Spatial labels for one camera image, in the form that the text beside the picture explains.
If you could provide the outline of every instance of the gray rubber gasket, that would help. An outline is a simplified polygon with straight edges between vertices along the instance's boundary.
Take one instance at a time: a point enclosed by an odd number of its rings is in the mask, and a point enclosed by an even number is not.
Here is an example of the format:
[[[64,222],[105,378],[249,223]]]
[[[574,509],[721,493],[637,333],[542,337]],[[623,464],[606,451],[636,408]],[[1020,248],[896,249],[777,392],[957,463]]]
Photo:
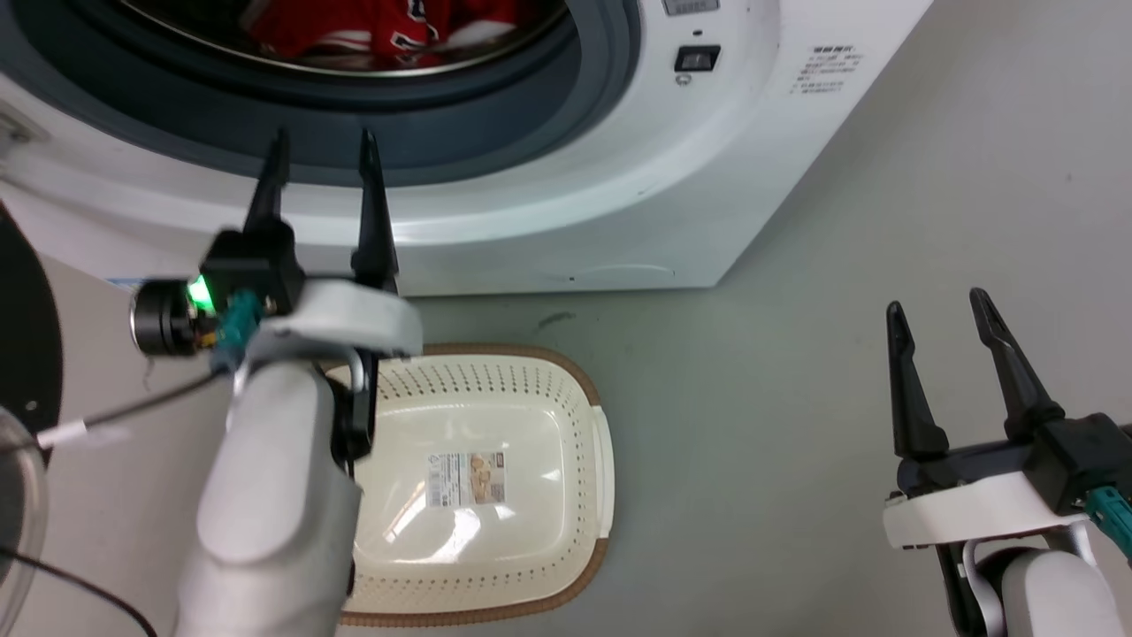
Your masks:
[[[175,41],[169,42],[182,46],[177,62],[160,63],[149,48],[161,41],[147,32],[125,29],[129,37],[121,40],[67,0],[0,0],[0,70],[110,135],[209,167],[255,175],[268,140],[285,126],[292,179],[355,186],[359,130],[367,127],[381,147],[387,183],[446,182],[560,147],[616,105],[640,50],[636,3],[568,6],[573,24],[507,60],[453,77],[368,86],[265,75]]]

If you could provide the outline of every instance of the laundry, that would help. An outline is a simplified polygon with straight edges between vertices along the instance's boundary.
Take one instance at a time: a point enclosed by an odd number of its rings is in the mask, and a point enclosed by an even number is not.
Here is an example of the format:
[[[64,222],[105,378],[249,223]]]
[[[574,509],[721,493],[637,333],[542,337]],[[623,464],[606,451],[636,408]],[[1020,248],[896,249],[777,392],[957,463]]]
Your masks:
[[[327,53],[421,63],[521,25],[520,0],[252,0],[240,26],[283,58]]]

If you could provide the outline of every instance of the black cable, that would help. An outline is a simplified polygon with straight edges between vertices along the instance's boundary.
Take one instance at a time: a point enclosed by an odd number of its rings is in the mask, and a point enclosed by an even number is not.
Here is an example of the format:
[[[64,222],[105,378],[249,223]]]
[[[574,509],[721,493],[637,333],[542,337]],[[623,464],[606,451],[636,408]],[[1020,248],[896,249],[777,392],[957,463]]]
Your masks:
[[[86,423],[87,429],[95,428],[98,425],[104,425],[113,421],[121,421],[122,419],[132,416],[146,410],[152,410],[163,403],[169,403],[170,401],[177,401],[185,395],[192,394],[198,389],[207,387],[209,384],[216,379],[223,377],[226,372],[224,370],[214,370],[199,379],[188,382],[179,388],[173,388],[164,394],[158,394],[157,396],[152,396],[145,401],[139,401],[134,405],[127,405],[126,407],[119,407],[118,410],[112,410],[103,414],[95,414],[88,419],[83,419]]]
[[[66,582],[67,584],[70,584],[71,586],[77,586],[96,597],[102,597],[103,601],[118,608],[118,610],[122,611],[123,613],[130,616],[130,618],[134,621],[136,621],[139,627],[142,627],[142,630],[145,631],[146,637],[157,637],[157,631],[153,629],[153,625],[149,623],[149,620],[147,620],[144,614],[138,612],[137,609],[131,606],[129,603],[123,601],[118,595],[114,595],[113,593],[104,588],[100,588],[77,575],[67,573],[51,565],[43,563],[38,560],[28,558],[27,556],[23,556],[20,553],[17,553],[16,551],[12,551],[11,549],[0,546],[0,556],[6,556],[12,560],[16,560],[17,562],[27,565],[36,570],[42,570],[48,575],[54,576]]]
[[[173,388],[169,391],[158,394],[157,396],[152,396],[149,398],[146,398],[145,401],[139,401],[137,403],[127,405],[125,407],[119,407],[110,412],[104,412],[102,414],[95,414],[94,416],[88,416],[84,419],[83,422],[86,424],[86,429],[92,429],[98,425],[106,425],[113,423],[114,421],[121,421],[122,419],[134,416],[147,410],[152,410],[171,401],[177,401],[178,398],[181,398],[186,395],[192,394],[194,391],[203,389],[213,381],[215,381],[216,379],[225,375],[226,372],[223,369],[214,370],[205,375],[204,377],[200,377],[195,381],[190,381],[181,387]],[[36,440],[29,440],[27,442],[23,442],[19,445],[0,447],[0,456],[3,456],[6,454],[14,454],[16,451],[23,451],[25,449],[38,449],[38,448],[40,444]]]

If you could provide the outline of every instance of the red clothing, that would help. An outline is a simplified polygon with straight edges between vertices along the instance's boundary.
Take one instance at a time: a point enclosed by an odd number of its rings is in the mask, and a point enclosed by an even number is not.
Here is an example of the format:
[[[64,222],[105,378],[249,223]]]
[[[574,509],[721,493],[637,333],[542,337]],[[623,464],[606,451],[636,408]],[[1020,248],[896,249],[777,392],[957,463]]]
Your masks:
[[[319,46],[394,57],[447,42],[475,21],[515,25],[521,0],[264,0],[248,34],[277,55]]]

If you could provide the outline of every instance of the product label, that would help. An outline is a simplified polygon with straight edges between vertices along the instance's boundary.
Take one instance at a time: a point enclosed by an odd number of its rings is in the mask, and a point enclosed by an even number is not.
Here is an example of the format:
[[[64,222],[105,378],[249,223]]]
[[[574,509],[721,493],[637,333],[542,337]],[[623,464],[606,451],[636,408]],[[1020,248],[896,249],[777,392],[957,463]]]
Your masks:
[[[849,44],[811,46],[809,58],[798,69],[790,94],[840,93],[864,58]]]
[[[429,507],[471,507],[507,501],[503,451],[432,454],[428,457]]]
[[[664,12],[670,16],[703,14],[719,9],[719,0],[664,0]]]

